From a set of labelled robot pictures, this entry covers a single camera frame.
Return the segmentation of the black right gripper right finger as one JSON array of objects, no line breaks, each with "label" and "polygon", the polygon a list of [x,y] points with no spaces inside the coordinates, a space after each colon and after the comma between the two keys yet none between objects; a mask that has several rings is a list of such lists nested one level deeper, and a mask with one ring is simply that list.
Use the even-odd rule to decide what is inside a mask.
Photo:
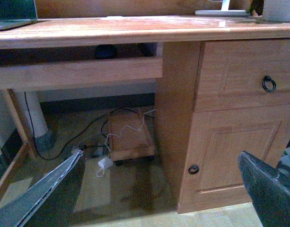
[{"label": "black right gripper right finger", "polygon": [[238,167],[252,205],[264,227],[290,227],[290,177],[247,151]]}]

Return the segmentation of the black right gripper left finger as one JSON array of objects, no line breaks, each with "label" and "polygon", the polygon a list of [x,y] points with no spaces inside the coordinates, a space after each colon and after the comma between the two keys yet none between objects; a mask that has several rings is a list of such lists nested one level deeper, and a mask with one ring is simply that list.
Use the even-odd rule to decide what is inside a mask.
[{"label": "black right gripper left finger", "polygon": [[0,208],[0,227],[67,227],[84,172],[85,158],[79,150]]}]

